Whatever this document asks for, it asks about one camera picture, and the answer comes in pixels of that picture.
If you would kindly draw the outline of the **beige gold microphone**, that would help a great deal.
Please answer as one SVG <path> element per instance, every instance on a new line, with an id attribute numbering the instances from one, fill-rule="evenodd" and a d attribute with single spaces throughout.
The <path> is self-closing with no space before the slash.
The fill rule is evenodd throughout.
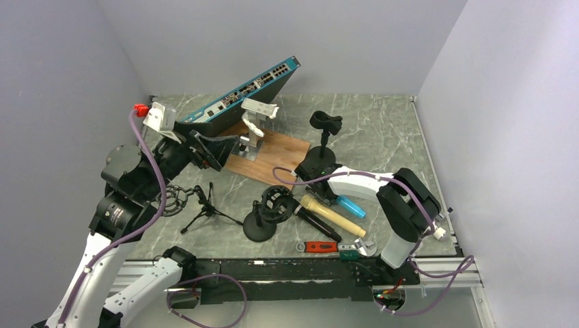
<path id="1" fill-rule="evenodd" d="M 335 225 L 344 229 L 345 231 L 358 237 L 365 237 L 366 231 L 362 229 L 359 225 L 356 225 L 349 219 L 333 211 L 329 207 L 323 205 L 321 202 L 317 201 L 313 196 L 304 195 L 299 201 L 300 205 L 307 210 L 314 212 L 315 214 L 321 215 L 323 218 L 331 221 Z"/>

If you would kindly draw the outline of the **black microphone blue foam head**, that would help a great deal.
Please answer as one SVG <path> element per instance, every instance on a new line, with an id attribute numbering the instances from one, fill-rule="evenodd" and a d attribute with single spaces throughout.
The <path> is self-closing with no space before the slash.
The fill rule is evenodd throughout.
<path id="1" fill-rule="evenodd" d="M 332 239 L 335 242 L 340 243 L 342 241 L 342 237 L 327 223 L 323 222 L 319 217 L 314 215 L 310 210 L 304 208 L 300 202 L 293 198 L 293 213 L 310 226 L 315 228 L 318 232 L 321 232 L 324 236 Z"/>

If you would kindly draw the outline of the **black clip mic stand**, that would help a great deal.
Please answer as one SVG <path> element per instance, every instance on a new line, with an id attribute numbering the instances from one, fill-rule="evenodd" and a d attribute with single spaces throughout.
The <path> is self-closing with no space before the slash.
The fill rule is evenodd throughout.
<path id="1" fill-rule="evenodd" d="M 321 130 L 320 145 L 308 151 L 306 163 L 312 168 L 326 167 L 336 162 L 335 153 L 328 147 L 330 135 L 337 135 L 342 129 L 343 117 L 330 116 L 324 111 L 314 111 L 309 119 L 310 125 Z"/>

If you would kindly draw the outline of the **black round base mic stand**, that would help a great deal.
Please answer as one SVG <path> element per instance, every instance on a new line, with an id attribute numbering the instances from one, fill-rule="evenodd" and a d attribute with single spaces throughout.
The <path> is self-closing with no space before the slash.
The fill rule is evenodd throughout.
<path id="1" fill-rule="evenodd" d="M 263 243 L 271 239 L 277 225 L 287 221 L 295 209 L 293 193 L 283 185 L 273 185 L 255 200 L 251 212 L 244 218 L 244 235 L 253 242 Z"/>

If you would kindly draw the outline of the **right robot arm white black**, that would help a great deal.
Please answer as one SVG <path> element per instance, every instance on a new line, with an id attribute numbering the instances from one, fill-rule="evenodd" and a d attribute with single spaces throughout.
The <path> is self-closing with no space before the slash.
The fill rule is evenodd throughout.
<path id="1" fill-rule="evenodd" d="M 392 284 L 403 273 L 403 265 L 419 241 L 433 234 L 434 218 L 442 206 L 436 196 L 409 168 L 394 173 L 373 173 L 342 164 L 310 165 L 301 163 L 294 169 L 309 187 L 320 187 L 324 195 L 357 197 L 377 202 L 392 229 L 383 250 L 376 274 L 380 281 Z"/>

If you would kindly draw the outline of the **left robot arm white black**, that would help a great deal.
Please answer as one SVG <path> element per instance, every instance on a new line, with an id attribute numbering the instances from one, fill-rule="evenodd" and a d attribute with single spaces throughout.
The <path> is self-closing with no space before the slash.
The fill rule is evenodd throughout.
<path id="1" fill-rule="evenodd" d="M 163 138 L 147 147 L 118 146 L 109 153 L 101 176 L 106 192 L 89 225 L 83 256 L 63 299 L 39 327 L 126 327 L 162 291 L 191 285 L 197 259 L 181 247 L 160 260 L 123 290 L 111 289 L 144 230 L 163 209 L 154 205 L 168 183 L 189 164 L 220 170 L 239 139 L 191 132 L 184 141 Z"/>

